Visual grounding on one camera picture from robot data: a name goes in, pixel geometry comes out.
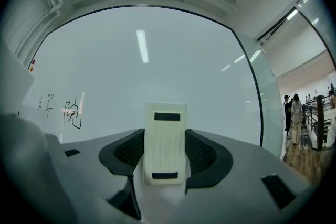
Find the wooden floor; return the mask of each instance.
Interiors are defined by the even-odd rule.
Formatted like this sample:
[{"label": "wooden floor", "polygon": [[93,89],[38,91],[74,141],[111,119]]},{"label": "wooden floor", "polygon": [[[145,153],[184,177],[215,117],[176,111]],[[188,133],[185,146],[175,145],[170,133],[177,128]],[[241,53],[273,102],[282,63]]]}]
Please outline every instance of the wooden floor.
[{"label": "wooden floor", "polygon": [[335,149],[314,151],[308,131],[302,130],[299,145],[293,145],[291,138],[287,141],[283,161],[303,175],[313,186],[316,186],[328,169],[334,153]]}]

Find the black velcro strip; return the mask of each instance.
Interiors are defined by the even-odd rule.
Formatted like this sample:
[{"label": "black velcro strip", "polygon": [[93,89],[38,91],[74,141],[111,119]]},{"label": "black velcro strip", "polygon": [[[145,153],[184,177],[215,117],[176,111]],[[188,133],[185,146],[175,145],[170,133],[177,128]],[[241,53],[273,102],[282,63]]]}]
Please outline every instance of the black velcro strip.
[{"label": "black velcro strip", "polygon": [[172,179],[177,178],[178,172],[176,173],[152,173],[153,179]]},{"label": "black velcro strip", "polygon": [[277,203],[279,209],[284,208],[295,199],[294,194],[277,175],[265,176],[261,180]]},{"label": "black velcro strip", "polygon": [[179,113],[155,113],[154,119],[156,121],[180,121],[181,115]]},{"label": "black velcro strip", "polygon": [[65,155],[67,155],[67,157],[70,157],[70,156],[73,156],[73,155],[76,155],[78,153],[80,153],[80,151],[78,150],[69,150],[69,151],[64,151]]}]

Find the black handwritten character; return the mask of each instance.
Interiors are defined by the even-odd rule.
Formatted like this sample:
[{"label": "black handwritten character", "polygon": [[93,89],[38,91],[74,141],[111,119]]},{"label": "black handwritten character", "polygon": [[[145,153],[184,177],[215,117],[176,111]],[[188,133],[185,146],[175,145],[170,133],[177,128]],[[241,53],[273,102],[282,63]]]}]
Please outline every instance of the black handwritten character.
[{"label": "black handwritten character", "polygon": [[74,122],[74,121],[73,121],[73,120],[74,120],[73,116],[74,116],[75,114],[76,114],[76,118],[78,118],[78,106],[76,105],[76,101],[77,101],[77,98],[75,98],[75,102],[74,102],[74,104],[73,104],[72,106],[70,106],[70,107],[69,107],[70,101],[68,101],[68,102],[65,103],[64,114],[63,114],[63,127],[64,127],[65,114],[67,114],[67,116],[70,116],[68,122],[70,122],[70,120],[71,120],[71,122],[72,122],[72,124],[73,124],[74,127],[76,127],[77,129],[80,129],[80,128],[81,128],[81,119],[79,119],[79,127],[76,126],[76,125],[73,123],[73,122]]},{"label": "black handwritten character", "polygon": [[39,107],[37,110],[41,110],[42,111],[42,95],[40,94],[40,102],[39,102]]},{"label": "black handwritten character", "polygon": [[51,93],[51,94],[48,94],[48,97],[49,97],[49,99],[48,99],[48,103],[47,103],[47,109],[46,109],[46,111],[47,111],[47,117],[49,117],[49,110],[51,109],[51,110],[54,110],[53,108],[50,108],[48,105],[49,105],[49,101],[52,99],[52,98],[54,98],[54,94],[53,93]]}]

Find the person with long hair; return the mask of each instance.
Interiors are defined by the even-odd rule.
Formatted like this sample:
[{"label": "person with long hair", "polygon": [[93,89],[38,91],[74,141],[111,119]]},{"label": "person with long hair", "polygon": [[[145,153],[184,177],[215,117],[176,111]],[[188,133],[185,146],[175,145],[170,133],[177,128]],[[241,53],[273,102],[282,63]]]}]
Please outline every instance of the person with long hair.
[{"label": "person with long hair", "polygon": [[293,145],[295,145],[295,144],[300,144],[301,125],[302,125],[302,118],[303,118],[302,104],[297,94],[294,94],[294,101],[292,103],[291,111],[293,114],[292,141],[293,141]]}]

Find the man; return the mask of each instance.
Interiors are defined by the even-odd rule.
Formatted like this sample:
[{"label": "man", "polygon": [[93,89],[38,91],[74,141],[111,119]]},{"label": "man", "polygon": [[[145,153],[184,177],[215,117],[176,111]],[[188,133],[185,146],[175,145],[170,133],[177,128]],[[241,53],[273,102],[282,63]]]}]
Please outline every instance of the man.
[{"label": "man", "polygon": [[290,122],[292,119],[292,113],[291,113],[291,106],[290,103],[288,103],[289,96],[285,95],[285,102],[283,103],[283,107],[285,108],[285,119],[286,119],[286,131],[287,136],[290,130]]}]

